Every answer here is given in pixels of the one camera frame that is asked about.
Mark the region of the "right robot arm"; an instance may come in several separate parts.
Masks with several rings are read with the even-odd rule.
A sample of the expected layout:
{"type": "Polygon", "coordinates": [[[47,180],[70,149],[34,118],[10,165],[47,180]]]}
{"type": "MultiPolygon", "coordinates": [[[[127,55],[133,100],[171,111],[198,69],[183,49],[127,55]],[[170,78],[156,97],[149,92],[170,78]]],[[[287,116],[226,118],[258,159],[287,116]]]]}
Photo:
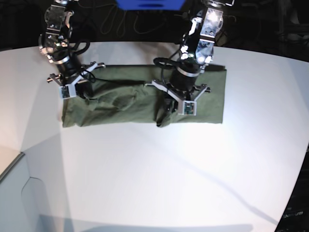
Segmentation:
{"type": "Polygon", "coordinates": [[[46,31],[39,36],[40,53],[58,70],[46,81],[57,84],[62,100],[92,96],[92,85],[96,81],[93,71],[106,67],[95,61],[90,64],[80,62],[79,56],[89,49],[90,41],[81,39],[73,46],[70,44],[73,33],[70,18],[74,16],[77,3],[77,0],[53,1],[44,14],[46,31]]]}

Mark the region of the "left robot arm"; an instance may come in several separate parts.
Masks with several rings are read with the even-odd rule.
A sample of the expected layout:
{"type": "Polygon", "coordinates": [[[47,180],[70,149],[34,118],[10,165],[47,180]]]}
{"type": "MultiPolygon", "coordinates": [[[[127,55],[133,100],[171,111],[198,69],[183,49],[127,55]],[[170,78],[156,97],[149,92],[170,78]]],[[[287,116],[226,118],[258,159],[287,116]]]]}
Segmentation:
{"type": "Polygon", "coordinates": [[[226,70],[207,70],[214,56],[215,38],[224,24],[224,9],[232,0],[195,0],[185,15],[189,28],[169,58],[155,58],[160,78],[148,85],[162,93],[156,125],[175,122],[222,123],[226,70]]]}

